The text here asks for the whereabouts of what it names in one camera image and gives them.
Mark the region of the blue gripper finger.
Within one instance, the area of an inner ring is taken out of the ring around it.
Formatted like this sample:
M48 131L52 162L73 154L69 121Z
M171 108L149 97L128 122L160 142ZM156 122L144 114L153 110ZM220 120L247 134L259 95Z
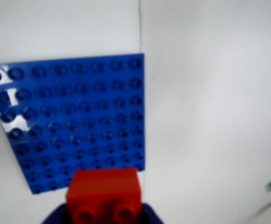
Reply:
M140 224L164 224L164 222L153 210L153 208L147 203L142 203L142 211L139 215L139 223Z
M65 203L54 209L43 221L42 224L71 224L71 217Z

